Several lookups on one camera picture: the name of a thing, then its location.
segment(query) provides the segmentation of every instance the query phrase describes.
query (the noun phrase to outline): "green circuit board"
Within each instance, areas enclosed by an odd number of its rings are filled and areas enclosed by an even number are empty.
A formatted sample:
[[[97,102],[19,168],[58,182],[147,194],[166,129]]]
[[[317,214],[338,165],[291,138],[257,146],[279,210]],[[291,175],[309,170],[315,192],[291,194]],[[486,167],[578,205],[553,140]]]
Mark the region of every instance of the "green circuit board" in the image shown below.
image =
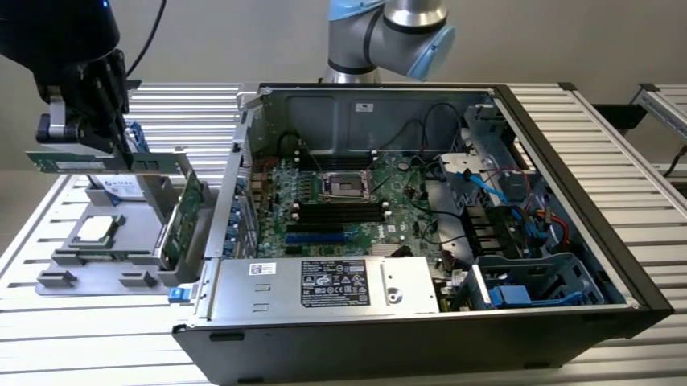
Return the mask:
[[[369,196],[361,198],[342,198],[323,195],[325,186],[322,180],[326,171],[299,171],[293,167],[289,160],[281,163],[265,173],[269,173],[269,182],[263,183],[263,193],[254,194],[258,202],[258,219],[261,225],[259,237],[259,257],[330,257],[330,256],[365,256],[381,254],[382,250],[390,250],[394,245],[399,247],[409,245],[415,256],[427,257],[434,265],[441,257],[438,245],[429,244],[414,232],[414,223],[418,222],[421,231],[433,220],[433,215],[414,208],[410,199],[405,194],[405,188],[413,175],[419,175],[411,168],[401,171],[399,162],[407,162],[410,158],[401,155],[382,157],[370,170],[365,170],[367,175]],[[347,170],[334,172],[338,175],[361,175],[362,170]],[[303,182],[309,180],[311,189],[303,190]],[[419,178],[414,178],[411,186],[418,186]],[[270,201],[279,196],[279,203]],[[293,220],[293,207],[295,200],[303,202],[305,195],[309,203],[337,203],[337,202],[389,202],[387,210],[391,215],[385,222],[347,223],[345,224],[346,243],[345,244],[302,244],[303,253],[286,254],[286,236],[289,224],[295,224]],[[435,240],[437,235],[427,234],[430,240]]]

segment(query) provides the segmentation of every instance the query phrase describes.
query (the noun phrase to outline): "capacitor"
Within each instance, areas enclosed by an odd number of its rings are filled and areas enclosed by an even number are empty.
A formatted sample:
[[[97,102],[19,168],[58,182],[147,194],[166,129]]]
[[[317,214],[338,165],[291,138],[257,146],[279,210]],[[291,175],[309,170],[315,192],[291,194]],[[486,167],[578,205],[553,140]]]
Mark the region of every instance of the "capacitor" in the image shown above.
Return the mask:
[[[409,170],[410,170],[410,164],[409,164],[406,161],[402,161],[402,162],[399,162],[399,163],[397,164],[397,168],[398,168],[401,171],[406,172],[406,171],[409,171]]]

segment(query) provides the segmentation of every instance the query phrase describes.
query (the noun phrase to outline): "white wall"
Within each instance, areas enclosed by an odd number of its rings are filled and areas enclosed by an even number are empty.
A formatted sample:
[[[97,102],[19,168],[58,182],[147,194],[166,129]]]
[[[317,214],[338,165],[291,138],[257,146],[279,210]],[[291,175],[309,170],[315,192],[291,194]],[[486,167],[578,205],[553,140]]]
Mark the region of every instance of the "white wall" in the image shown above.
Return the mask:
[[[687,83],[686,0],[447,2],[459,35],[431,80],[571,81],[589,99],[605,102],[627,101],[641,82]],[[170,0],[135,77],[174,82],[315,80],[327,62],[327,3]],[[158,4],[113,0],[130,63]],[[401,78],[386,74],[383,79]],[[30,168],[23,151],[35,147],[34,129],[46,106],[31,74],[4,58],[0,93],[0,168]],[[678,146],[665,130],[645,129],[634,136],[650,153]]]

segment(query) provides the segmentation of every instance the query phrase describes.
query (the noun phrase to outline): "blue latch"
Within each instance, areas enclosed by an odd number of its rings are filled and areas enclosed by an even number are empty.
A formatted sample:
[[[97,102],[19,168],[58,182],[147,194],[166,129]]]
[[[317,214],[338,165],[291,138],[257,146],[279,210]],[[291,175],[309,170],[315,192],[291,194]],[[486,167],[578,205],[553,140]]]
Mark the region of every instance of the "blue latch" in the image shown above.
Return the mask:
[[[169,301],[170,303],[191,302],[191,288],[171,288],[169,293]]]

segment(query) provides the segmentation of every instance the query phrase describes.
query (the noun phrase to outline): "white sticker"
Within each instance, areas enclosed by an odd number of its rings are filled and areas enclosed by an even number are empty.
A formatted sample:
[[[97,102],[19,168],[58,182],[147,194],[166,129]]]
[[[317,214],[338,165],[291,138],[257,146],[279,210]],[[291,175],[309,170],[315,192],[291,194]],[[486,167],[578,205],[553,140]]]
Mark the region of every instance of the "white sticker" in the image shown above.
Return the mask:
[[[277,275],[278,274],[278,263],[257,263],[251,264],[249,268],[249,274],[255,275]]]
[[[103,189],[121,199],[143,199],[143,190],[135,175],[98,175]]]
[[[355,112],[357,113],[371,113],[375,111],[375,104],[373,103],[357,103],[355,104]]]

